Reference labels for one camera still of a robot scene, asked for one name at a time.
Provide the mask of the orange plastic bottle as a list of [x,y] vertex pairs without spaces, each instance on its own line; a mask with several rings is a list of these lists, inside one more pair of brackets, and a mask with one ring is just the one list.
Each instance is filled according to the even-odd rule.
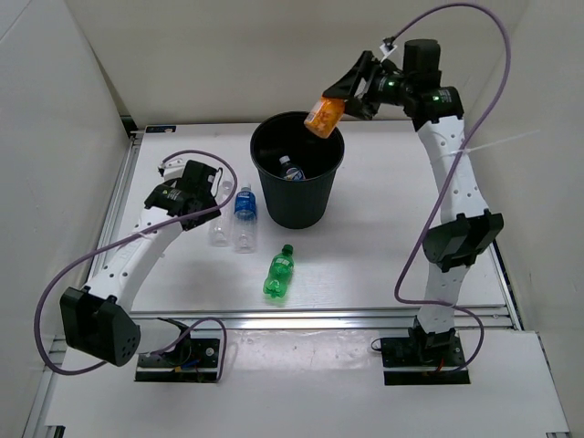
[[304,120],[305,127],[320,137],[327,139],[336,129],[344,114],[345,102],[343,99],[320,97]]

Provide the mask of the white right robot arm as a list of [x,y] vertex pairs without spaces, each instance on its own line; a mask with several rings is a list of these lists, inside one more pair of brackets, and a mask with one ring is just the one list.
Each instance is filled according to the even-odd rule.
[[406,42],[402,65],[390,59],[390,38],[382,58],[364,51],[355,65],[323,93],[341,99],[345,113],[370,120],[382,104],[403,109],[430,160],[439,191],[416,247],[429,263],[428,280],[408,340],[412,358],[429,365],[454,346],[454,312],[464,278],[503,229],[501,214],[490,211],[463,145],[464,108],[454,87],[441,84],[441,47],[434,39]]

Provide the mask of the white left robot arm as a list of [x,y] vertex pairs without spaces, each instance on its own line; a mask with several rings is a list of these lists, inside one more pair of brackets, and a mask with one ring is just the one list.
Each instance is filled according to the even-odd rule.
[[80,290],[59,300],[67,344],[111,365],[126,364],[137,352],[141,330],[130,318],[142,283],[164,250],[183,232],[220,215],[212,194],[217,170],[187,161],[179,176],[164,178],[144,201],[132,229],[136,237],[119,246],[107,264]]

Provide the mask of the clear plastic bottle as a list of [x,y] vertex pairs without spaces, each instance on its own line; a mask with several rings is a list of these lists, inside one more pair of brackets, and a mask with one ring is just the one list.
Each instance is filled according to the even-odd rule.
[[[224,180],[218,187],[218,193],[215,200],[218,203],[223,203],[232,193],[234,185],[229,180]],[[229,246],[230,230],[231,230],[231,214],[230,204],[227,204],[224,209],[219,211],[220,215],[210,222],[208,231],[209,244],[215,247]]]

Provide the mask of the blue label plastic bottle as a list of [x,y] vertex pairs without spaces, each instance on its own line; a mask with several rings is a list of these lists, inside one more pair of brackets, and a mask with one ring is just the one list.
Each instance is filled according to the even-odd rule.
[[256,196],[250,183],[243,184],[235,196],[233,242],[238,253],[256,249]]

